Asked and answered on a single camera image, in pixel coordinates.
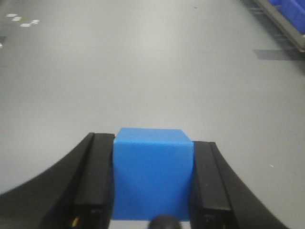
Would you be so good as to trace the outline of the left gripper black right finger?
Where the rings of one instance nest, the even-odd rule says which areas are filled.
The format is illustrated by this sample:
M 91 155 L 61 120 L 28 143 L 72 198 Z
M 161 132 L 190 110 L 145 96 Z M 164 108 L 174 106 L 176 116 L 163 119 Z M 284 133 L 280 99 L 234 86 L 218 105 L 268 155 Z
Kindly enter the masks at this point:
M 302 229 L 302 168 L 261 161 L 236 169 L 214 142 L 194 143 L 189 195 L 193 229 Z

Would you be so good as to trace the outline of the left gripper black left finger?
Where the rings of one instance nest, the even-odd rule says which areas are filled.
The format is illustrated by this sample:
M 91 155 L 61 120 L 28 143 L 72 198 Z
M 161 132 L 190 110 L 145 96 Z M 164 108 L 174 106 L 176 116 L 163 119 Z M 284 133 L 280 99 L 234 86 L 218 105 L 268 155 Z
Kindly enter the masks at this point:
M 89 133 L 65 157 L 0 196 L 3 229 L 107 229 L 112 218 L 113 134 Z

